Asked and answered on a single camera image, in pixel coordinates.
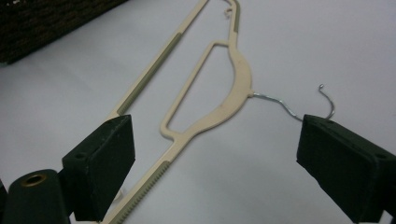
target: clothes hanger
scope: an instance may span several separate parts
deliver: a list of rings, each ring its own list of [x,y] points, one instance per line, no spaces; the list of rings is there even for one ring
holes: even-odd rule
[[[198,133],[205,132],[212,129],[227,119],[231,118],[244,105],[246,100],[251,97],[258,97],[266,100],[271,100],[281,104],[288,113],[295,119],[301,120],[290,108],[280,99],[264,94],[259,94],[251,89],[251,72],[247,60],[243,57],[241,52],[237,49],[237,37],[239,32],[239,18],[240,6],[236,0],[225,0],[230,4],[226,10],[226,15],[231,19],[230,31],[227,40],[216,40],[211,42],[204,51],[198,64],[192,70],[190,77],[180,91],[176,100],[165,115],[160,127],[161,134],[170,140],[173,144],[163,153],[163,155],[151,166],[151,168],[144,174],[144,176],[134,185],[134,187],[125,195],[116,207],[105,217],[103,223],[122,223],[132,210],[138,205],[143,197],[149,192],[152,186],[159,180],[159,178],[168,169],[170,164],[176,159],[183,148],[190,142],[190,140]],[[131,103],[136,99],[137,95],[147,85],[149,80],[154,76],[158,68],[163,64],[166,57],[174,49],[178,41],[181,39],[183,33],[191,25],[196,16],[200,13],[202,8],[207,3],[207,0],[200,0],[191,14],[182,22],[176,32],[173,34],[168,44],[160,51],[156,58],[151,62],[148,68],[139,77],[136,83],[127,91],[116,108],[110,113],[108,119],[115,118],[128,109]],[[177,108],[184,99],[192,82],[195,80],[197,74],[204,65],[208,55],[216,46],[225,47],[228,49],[230,59],[233,64],[234,82],[232,89],[226,99],[221,105],[215,108],[212,112],[193,123],[184,133],[175,132],[169,129],[168,124],[175,115]],[[334,114],[334,104],[331,98],[322,91],[323,85],[319,86],[319,91],[330,102],[332,110],[327,119]]]

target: woven basket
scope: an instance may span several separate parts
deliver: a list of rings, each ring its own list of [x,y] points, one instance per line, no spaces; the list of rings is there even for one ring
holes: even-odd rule
[[[13,63],[127,0],[0,0],[0,63]]]

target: metal hook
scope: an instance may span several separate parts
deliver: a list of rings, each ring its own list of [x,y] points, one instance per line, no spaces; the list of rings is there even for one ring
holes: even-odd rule
[[[326,92],[324,92],[324,91],[322,90],[323,87],[324,87],[324,85],[323,85],[323,84],[320,84],[320,86],[318,87],[318,91],[319,91],[324,97],[326,97],[327,100],[328,100],[329,103],[330,103],[331,111],[330,111],[330,114],[326,117],[326,119],[330,119],[330,118],[332,117],[332,115],[334,115],[334,113],[335,113],[335,105],[334,105],[334,102],[332,101],[332,98],[330,98],[330,96],[329,96],[328,94],[326,94]],[[253,96],[254,96],[254,97],[257,97],[257,98],[261,98],[261,99],[263,99],[263,100],[270,100],[270,101],[272,101],[272,102],[279,103],[280,105],[283,106],[283,108],[285,108],[285,110],[286,110],[292,117],[294,117],[295,119],[297,119],[297,120],[299,120],[299,121],[303,121],[303,119],[301,119],[300,117],[298,117],[298,116],[290,109],[290,107],[289,107],[288,105],[286,105],[281,99],[277,99],[277,98],[275,98],[275,97],[268,96],[268,95],[264,95],[264,94],[259,94],[259,93],[257,93],[257,92],[253,93]]]

